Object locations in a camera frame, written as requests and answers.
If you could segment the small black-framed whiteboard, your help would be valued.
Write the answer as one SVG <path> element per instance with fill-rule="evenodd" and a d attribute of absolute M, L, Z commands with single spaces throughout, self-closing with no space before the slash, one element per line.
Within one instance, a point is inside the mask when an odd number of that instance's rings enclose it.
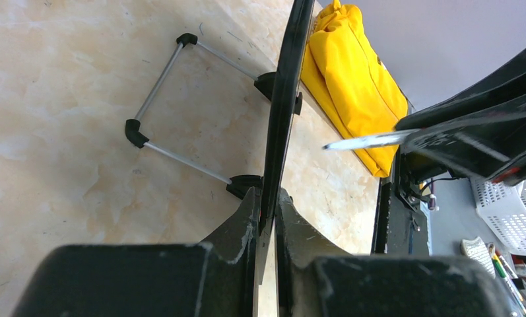
<path fill-rule="evenodd" d="M 257 233 L 256 287 L 263 278 L 264 265 L 270 241 L 275 242 L 275 213 L 281 190 L 282 175 L 292 128 L 292 118 L 302 105 L 302 93 L 298 91 L 302 60 L 310 31 L 313 2 L 295 1 L 290 12 L 277 70 L 256 79 L 257 88 L 266 92 L 271 103 L 264 174 L 236 176 L 228 185 L 228 191 L 243 200 L 251 188 L 261 192 L 259 224 Z"/>

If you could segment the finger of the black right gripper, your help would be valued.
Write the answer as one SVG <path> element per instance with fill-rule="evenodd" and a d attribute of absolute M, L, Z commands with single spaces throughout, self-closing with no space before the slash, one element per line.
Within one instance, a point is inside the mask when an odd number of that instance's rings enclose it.
<path fill-rule="evenodd" d="M 399 120 L 395 130 L 431 127 L 523 97 L 526 99 L 526 48 L 455 96 Z"/>
<path fill-rule="evenodd" d="M 402 151 L 470 178 L 514 186 L 526 180 L 526 100 L 421 129 L 407 137 Z"/>

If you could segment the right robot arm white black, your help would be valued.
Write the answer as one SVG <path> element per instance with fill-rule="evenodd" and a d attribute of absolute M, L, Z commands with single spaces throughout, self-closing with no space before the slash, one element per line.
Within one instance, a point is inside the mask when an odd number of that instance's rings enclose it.
<path fill-rule="evenodd" d="M 401 119 L 411 182 L 445 172 L 515 186 L 526 180 L 526 48 L 460 93 Z"/>

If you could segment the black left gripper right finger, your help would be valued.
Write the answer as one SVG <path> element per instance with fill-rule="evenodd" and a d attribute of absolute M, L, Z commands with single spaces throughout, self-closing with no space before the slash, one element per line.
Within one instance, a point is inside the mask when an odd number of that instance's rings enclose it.
<path fill-rule="evenodd" d="M 297 212 L 281 190 L 275 213 L 279 316 L 509 316 L 501 286 L 476 261 L 354 256 Z"/>

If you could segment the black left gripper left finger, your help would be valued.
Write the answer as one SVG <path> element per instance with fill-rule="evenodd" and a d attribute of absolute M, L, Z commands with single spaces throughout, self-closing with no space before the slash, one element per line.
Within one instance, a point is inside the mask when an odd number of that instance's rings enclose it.
<path fill-rule="evenodd" d="M 66 245 L 40 263 L 14 316 L 255 316 L 261 192 L 197 243 Z"/>

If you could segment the white marker pen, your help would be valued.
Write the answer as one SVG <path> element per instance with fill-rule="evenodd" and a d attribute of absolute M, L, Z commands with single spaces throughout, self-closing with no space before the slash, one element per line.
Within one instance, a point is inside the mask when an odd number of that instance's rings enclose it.
<path fill-rule="evenodd" d="M 419 129 L 407 129 L 402 131 L 355 137 L 352 139 L 343 139 L 342 141 L 328 143 L 322 146 L 322 149 L 326 151 L 353 151 L 357 149 L 371 149 L 400 145 L 409 135 L 418 131 Z"/>

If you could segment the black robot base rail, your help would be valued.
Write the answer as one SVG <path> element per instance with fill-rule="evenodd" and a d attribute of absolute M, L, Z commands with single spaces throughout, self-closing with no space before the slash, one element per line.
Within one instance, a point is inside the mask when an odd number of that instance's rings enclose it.
<path fill-rule="evenodd" d="M 391 174 L 379 181 L 372 254 L 430 255 L 428 218 L 419 193 L 405 155 L 396 152 Z"/>

